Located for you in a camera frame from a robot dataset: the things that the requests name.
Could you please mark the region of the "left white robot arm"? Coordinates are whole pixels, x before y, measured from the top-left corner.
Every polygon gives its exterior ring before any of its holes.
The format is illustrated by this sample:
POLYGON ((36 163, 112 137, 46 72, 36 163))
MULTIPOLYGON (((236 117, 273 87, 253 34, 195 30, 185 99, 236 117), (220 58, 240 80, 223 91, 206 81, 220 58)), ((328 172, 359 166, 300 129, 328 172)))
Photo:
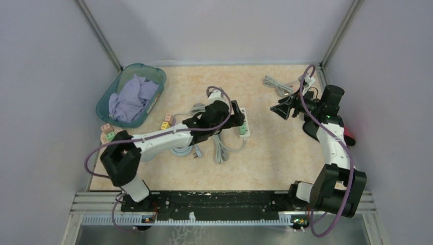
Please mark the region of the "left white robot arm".
POLYGON ((245 122, 246 115, 236 101, 231 101, 230 105, 215 101, 166 130, 143 135, 117 133, 100 160, 113 186, 121 188, 140 211, 147 211, 153 205, 153 197, 137 175, 141 161, 150 161, 164 151, 207 141, 222 130, 241 127, 245 122))

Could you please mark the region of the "black power strip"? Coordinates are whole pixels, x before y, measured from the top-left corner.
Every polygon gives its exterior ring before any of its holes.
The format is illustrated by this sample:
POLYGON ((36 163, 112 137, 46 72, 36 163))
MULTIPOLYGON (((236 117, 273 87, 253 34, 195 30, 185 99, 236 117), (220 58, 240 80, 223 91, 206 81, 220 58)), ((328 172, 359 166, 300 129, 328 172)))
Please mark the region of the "black power strip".
POLYGON ((277 95, 280 97, 286 97, 294 93, 293 87, 289 86, 288 84, 281 84, 271 76, 265 76, 262 80, 262 83, 266 87, 274 88, 277 95))

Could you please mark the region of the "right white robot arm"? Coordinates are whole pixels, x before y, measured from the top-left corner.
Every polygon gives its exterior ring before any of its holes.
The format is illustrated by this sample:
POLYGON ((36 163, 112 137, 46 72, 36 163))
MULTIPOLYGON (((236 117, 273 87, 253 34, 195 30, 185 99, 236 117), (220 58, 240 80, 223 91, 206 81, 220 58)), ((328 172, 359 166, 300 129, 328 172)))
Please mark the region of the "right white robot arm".
POLYGON ((339 103, 345 91, 335 85, 327 85, 320 99, 311 91, 300 96, 299 92, 282 98, 270 110, 283 119, 302 113, 303 130, 320 143, 324 166, 313 184, 296 181, 290 186, 287 203, 293 210, 301 210, 306 204, 314 210, 353 217, 363 195, 367 176, 351 166, 345 142, 343 119, 338 115, 339 103))

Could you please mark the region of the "white power strip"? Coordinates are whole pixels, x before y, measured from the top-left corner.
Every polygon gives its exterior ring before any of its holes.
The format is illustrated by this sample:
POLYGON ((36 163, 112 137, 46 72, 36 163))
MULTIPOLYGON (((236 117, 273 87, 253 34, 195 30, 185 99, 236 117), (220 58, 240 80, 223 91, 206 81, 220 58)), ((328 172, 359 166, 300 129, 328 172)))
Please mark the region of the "white power strip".
POLYGON ((242 139, 246 140, 251 135, 251 133, 250 133, 250 127, 249 127, 248 118, 247 118, 247 114, 246 114, 245 108, 240 108, 240 111, 241 111, 241 113, 244 116, 244 122, 243 122, 243 124, 239 128, 239 136, 242 139))

